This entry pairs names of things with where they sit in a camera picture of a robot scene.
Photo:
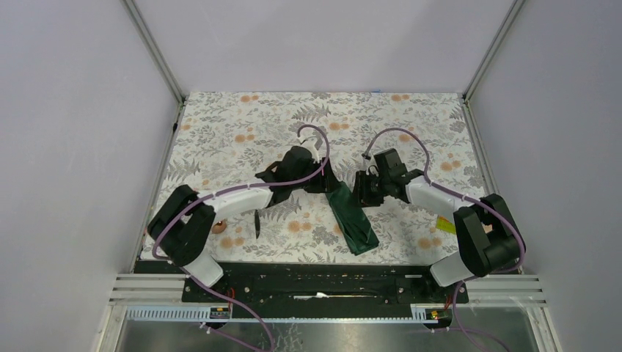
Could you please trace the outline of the dark green cloth napkin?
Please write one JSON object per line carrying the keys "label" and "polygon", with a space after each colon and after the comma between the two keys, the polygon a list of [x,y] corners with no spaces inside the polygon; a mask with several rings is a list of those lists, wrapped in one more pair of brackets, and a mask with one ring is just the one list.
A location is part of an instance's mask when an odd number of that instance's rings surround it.
{"label": "dark green cloth napkin", "polygon": [[350,253],[357,256],[378,247],[379,239],[368,217],[345,182],[341,181],[326,198]]}

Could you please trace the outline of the black table knife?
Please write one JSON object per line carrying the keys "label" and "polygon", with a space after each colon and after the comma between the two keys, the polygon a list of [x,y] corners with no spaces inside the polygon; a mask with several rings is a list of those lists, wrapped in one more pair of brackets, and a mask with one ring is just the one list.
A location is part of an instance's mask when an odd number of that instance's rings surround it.
{"label": "black table knife", "polygon": [[255,228],[255,238],[258,239],[261,233],[261,223],[260,223],[260,211],[255,210],[254,212],[254,228]]}

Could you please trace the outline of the copper spoon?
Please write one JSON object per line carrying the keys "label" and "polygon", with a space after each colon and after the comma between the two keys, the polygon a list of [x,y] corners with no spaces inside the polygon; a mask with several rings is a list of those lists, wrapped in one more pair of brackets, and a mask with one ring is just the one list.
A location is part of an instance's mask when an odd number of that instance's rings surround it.
{"label": "copper spoon", "polygon": [[216,222],[211,227],[211,232],[213,234],[220,234],[220,233],[223,233],[226,229],[227,229],[227,220],[223,219],[221,221]]}

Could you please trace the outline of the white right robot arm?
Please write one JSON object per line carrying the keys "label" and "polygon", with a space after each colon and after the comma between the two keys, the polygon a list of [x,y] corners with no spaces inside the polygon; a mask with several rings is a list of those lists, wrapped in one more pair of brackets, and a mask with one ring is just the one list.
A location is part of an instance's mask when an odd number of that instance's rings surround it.
{"label": "white right robot arm", "polygon": [[431,265],[430,276],[420,283],[428,301],[441,301],[451,285],[487,276],[524,255],[524,242],[500,195],[474,199],[445,188],[424,171],[407,169],[395,149],[373,159],[373,165],[355,174],[354,196],[360,206],[378,207],[393,197],[430,210],[455,227],[458,251]]}

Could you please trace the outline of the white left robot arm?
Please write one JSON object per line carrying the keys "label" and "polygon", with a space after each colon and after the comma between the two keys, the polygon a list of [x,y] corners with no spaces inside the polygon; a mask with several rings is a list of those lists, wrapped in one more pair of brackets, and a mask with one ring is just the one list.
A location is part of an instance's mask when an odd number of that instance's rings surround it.
{"label": "white left robot arm", "polygon": [[205,248],[213,226],[247,211],[261,210],[289,199],[293,191],[328,194],[340,187],[328,157],[318,158],[309,147],[294,146],[283,159],[258,172],[250,183],[215,193],[178,186],[147,225],[155,250],[165,260],[196,279],[209,301],[227,294],[222,267]]}

